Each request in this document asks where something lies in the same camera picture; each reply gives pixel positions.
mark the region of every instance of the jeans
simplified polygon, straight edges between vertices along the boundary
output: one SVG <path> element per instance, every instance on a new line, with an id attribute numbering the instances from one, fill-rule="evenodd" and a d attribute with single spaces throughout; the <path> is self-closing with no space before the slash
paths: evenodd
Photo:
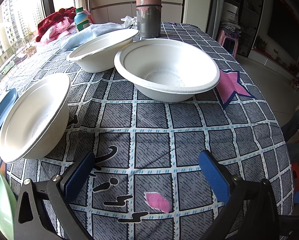
<path id="1" fill-rule="evenodd" d="M 284 140 L 288 141 L 299 130 L 299 109 L 295 112 L 293 117 L 281 127 Z M 299 144 L 286 143 L 288 154 L 291 162 L 299 163 Z"/>

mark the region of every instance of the white bowl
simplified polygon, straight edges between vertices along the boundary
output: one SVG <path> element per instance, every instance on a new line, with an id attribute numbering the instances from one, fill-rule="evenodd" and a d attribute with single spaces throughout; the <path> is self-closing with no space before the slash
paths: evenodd
<path id="1" fill-rule="evenodd" d="M 204 51 L 169 39 L 136 41 L 119 51 L 117 71 L 145 96 L 180 102 L 214 88 L 219 68 Z"/>
<path id="2" fill-rule="evenodd" d="M 123 46 L 133 42 L 138 33 L 137 29 L 122 29 L 103 34 L 73 50 L 67 56 L 67 60 L 76 62 L 90 73 L 113 68 L 116 53 Z"/>
<path id="3" fill-rule="evenodd" d="M 67 74 L 52 74 L 15 102 L 0 131 L 0 156 L 5 163 L 43 158 L 57 145 L 68 123 L 70 84 Z"/>

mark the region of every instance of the green bowl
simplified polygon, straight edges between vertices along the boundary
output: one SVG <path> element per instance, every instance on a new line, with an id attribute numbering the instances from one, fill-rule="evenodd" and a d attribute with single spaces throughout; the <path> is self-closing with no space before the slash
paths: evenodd
<path id="1" fill-rule="evenodd" d="M 0 172 L 0 231 L 8 240 L 14 240 L 13 218 L 16 204 L 16 198 Z"/>

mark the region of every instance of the red blanket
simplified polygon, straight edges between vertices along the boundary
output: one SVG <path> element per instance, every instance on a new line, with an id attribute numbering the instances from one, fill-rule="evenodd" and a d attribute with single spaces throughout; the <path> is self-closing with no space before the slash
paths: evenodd
<path id="1" fill-rule="evenodd" d="M 71 8 L 61 8 L 58 12 L 54 12 L 51 15 L 48 15 L 45 19 L 43 19 L 38 25 L 38 36 L 36 37 L 36 42 L 40 42 L 42 36 L 45 34 L 45 32 L 54 24 L 59 23 L 60 21 L 64 20 L 64 16 L 69 17 L 70 19 L 74 19 L 76 13 L 75 13 L 75 7 Z"/>

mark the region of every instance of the pink star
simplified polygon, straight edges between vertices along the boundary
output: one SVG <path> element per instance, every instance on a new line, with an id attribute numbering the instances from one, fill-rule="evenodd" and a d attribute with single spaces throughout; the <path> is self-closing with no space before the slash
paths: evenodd
<path id="1" fill-rule="evenodd" d="M 241 96 L 254 98 L 246 88 L 244 88 L 239 82 L 239 71 L 224 72 L 220 71 L 219 83 L 216 86 L 219 96 L 219 101 L 223 108 L 232 101 L 234 95 L 237 93 Z"/>

